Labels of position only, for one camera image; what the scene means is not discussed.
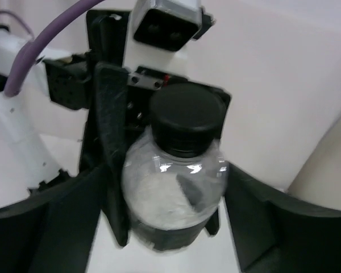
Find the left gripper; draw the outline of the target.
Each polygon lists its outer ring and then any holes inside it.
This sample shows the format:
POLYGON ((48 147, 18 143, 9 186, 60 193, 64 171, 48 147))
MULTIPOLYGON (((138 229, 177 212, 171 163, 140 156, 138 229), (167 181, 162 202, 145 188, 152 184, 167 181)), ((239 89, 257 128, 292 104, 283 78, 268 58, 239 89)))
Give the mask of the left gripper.
POLYGON ((45 59, 52 102, 87 109, 79 169, 106 164, 103 211, 119 247, 128 244, 127 205, 121 189, 126 151, 149 124, 149 99, 170 84, 189 83, 183 72, 125 64, 128 10, 86 13, 89 50, 69 61, 45 59))

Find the black label small bottle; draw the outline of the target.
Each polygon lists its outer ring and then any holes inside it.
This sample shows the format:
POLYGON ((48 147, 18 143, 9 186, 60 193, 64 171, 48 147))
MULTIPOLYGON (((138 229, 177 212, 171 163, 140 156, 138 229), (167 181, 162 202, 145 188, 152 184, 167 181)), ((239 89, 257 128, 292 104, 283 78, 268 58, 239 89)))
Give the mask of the black label small bottle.
POLYGON ((128 149, 122 191, 133 233, 152 251, 188 247, 218 209, 228 164, 216 139, 225 107, 206 88, 172 84, 149 102, 149 125, 128 149))

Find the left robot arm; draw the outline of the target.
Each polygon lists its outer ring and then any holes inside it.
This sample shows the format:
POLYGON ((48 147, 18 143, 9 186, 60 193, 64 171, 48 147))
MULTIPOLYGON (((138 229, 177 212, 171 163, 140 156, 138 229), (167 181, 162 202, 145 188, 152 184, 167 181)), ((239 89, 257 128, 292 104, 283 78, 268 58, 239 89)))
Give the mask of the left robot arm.
POLYGON ((203 7, 155 4, 95 10, 79 1, 14 53, 0 72, 0 126, 28 171, 24 201, 0 209, 15 243, 91 246, 106 215, 121 247, 133 230, 156 251, 216 235, 228 176, 219 149, 231 101, 190 81, 179 53, 213 26, 203 7), (25 80, 50 99, 89 110, 80 173, 71 177, 44 147, 19 103, 25 80))

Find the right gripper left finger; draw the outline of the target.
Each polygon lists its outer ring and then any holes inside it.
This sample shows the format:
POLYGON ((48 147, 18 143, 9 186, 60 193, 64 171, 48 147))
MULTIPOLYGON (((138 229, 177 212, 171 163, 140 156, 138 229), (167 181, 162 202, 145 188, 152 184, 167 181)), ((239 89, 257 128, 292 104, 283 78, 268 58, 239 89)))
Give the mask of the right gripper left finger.
POLYGON ((104 167, 0 208, 0 272, 85 272, 104 167))

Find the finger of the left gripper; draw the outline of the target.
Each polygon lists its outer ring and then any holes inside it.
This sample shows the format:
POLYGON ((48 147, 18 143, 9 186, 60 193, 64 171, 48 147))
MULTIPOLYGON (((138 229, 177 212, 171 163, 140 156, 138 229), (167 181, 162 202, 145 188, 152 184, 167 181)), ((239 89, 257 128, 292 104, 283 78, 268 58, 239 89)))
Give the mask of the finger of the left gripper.
POLYGON ((220 229, 220 220, 219 220, 219 204, 217 205, 216 210, 209 218, 205 225, 205 230, 208 236, 216 236, 220 229))

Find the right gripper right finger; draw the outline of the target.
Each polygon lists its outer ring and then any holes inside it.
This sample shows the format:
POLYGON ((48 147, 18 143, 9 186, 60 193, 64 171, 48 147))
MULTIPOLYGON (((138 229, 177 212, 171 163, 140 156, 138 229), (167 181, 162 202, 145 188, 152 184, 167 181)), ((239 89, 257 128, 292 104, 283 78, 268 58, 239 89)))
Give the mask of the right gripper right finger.
POLYGON ((301 201, 230 165, 224 195, 242 272, 341 272, 341 211, 301 201))

